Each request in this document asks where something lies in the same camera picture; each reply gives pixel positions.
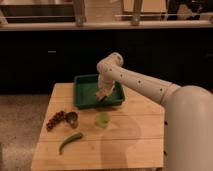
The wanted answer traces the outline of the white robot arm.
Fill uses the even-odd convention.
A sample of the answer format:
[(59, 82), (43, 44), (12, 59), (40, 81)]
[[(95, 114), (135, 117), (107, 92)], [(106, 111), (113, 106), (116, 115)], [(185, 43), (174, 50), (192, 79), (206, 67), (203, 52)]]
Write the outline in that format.
[(123, 63), (116, 52), (97, 63), (97, 96), (110, 95), (121, 83), (161, 105), (164, 171), (213, 171), (213, 94), (127, 70)]

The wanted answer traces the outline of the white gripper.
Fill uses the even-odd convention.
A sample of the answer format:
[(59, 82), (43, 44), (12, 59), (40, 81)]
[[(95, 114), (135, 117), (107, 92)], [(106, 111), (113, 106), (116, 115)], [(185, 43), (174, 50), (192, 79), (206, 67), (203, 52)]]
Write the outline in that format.
[(98, 91), (96, 92), (96, 98), (102, 101), (104, 98), (110, 96), (113, 93), (115, 82), (98, 81)]

